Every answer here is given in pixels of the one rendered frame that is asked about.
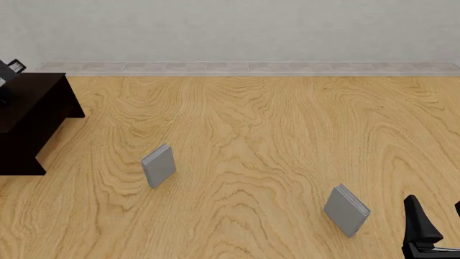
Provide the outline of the grey book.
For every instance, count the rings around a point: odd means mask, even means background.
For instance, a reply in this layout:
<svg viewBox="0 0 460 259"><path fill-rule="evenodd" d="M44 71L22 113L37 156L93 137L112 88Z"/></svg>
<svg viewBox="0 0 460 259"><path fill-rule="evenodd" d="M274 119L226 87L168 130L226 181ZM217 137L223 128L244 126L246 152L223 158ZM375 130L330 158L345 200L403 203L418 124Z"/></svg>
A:
<svg viewBox="0 0 460 259"><path fill-rule="evenodd" d="M141 159L142 169L152 189L157 188L176 171L173 150L164 143Z"/></svg>
<svg viewBox="0 0 460 259"><path fill-rule="evenodd" d="M342 183L332 189L323 210L347 237L353 237L372 212Z"/></svg>

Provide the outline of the small flat plate on stalk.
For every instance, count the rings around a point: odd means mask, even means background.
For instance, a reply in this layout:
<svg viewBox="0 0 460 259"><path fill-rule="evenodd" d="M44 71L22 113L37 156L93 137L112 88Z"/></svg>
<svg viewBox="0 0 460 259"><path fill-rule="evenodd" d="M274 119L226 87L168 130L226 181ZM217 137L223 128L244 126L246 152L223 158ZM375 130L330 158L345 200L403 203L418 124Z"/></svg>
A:
<svg viewBox="0 0 460 259"><path fill-rule="evenodd" d="M20 74L20 73L23 73L27 67L25 66L25 64L23 64L22 62L20 62L19 60L17 59L14 59L12 60L11 62L9 62L8 64L8 67L14 71L16 74Z"/></svg>

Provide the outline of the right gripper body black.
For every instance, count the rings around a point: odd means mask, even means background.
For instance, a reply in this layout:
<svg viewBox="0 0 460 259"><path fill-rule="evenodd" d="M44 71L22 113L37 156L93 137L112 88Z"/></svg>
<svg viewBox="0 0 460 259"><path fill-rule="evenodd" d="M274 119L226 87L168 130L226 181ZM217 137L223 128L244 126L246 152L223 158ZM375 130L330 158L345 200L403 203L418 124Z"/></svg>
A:
<svg viewBox="0 0 460 259"><path fill-rule="evenodd" d="M435 247L431 243L404 243L405 259L460 259L460 248Z"/></svg>

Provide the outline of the dark wooden cabinet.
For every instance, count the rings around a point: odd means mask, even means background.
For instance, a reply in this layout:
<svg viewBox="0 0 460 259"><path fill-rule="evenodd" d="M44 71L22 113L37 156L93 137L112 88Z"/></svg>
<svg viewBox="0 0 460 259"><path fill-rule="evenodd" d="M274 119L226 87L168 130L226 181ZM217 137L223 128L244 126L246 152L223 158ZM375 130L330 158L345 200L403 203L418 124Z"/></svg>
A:
<svg viewBox="0 0 460 259"><path fill-rule="evenodd" d="M66 118L84 118L64 73L22 73L0 87L0 176L43 176L36 156Z"/></svg>

